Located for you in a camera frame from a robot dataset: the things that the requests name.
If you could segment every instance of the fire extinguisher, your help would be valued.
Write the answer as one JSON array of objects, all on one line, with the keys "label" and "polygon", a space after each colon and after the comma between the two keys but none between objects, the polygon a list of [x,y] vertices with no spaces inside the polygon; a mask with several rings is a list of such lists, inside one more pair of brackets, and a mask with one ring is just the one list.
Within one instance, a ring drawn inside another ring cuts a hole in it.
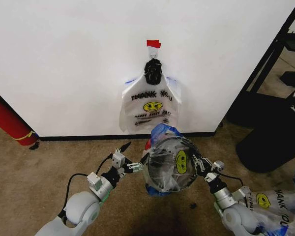
[{"label": "fire extinguisher", "polygon": [[35,143],[38,136],[0,96],[0,128],[21,145]]}]

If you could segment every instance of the baseboard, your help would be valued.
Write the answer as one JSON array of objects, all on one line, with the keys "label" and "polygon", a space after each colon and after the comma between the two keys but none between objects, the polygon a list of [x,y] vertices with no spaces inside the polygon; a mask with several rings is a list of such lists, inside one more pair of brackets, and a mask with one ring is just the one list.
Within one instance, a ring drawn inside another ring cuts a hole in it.
[{"label": "baseboard", "polygon": [[[211,137],[215,132],[183,133],[185,137]],[[41,141],[83,141],[83,140],[113,140],[113,139],[149,139],[150,134],[128,135],[95,135],[95,136],[44,136]]]}]

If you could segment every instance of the black debris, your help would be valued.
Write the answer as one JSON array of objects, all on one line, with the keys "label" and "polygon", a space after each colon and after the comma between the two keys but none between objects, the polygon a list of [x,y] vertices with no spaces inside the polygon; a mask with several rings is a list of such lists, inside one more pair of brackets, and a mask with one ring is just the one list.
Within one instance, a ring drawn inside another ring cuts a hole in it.
[{"label": "black debris", "polygon": [[35,150],[38,149],[39,147],[39,142],[36,142],[33,146],[29,147],[29,150]]}]

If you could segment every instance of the metal bracket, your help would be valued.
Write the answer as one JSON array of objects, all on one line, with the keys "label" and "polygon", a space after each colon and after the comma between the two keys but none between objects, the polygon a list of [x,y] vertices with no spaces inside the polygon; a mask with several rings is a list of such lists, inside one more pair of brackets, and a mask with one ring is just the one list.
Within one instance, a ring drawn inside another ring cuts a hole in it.
[{"label": "metal bracket", "polygon": [[240,189],[236,190],[234,193],[232,193],[232,196],[236,201],[239,201],[240,199],[243,199],[250,193],[250,189],[248,186],[242,186]]}]

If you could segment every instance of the yellow smiley face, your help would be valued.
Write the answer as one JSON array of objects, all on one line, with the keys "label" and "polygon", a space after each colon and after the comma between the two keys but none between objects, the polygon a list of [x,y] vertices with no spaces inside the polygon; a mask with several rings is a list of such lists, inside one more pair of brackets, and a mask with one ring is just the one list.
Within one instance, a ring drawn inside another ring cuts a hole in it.
[{"label": "yellow smiley face", "polygon": [[183,150],[180,150],[176,156],[176,167],[179,174],[184,174],[187,171],[187,156]]},{"label": "yellow smiley face", "polygon": [[157,112],[161,110],[162,107],[163,105],[160,102],[149,102],[143,106],[143,110],[146,112]]},{"label": "yellow smiley face", "polygon": [[264,209],[268,209],[269,206],[271,206],[271,203],[269,201],[269,198],[267,198],[266,194],[264,193],[258,193],[256,195],[256,201]]}]

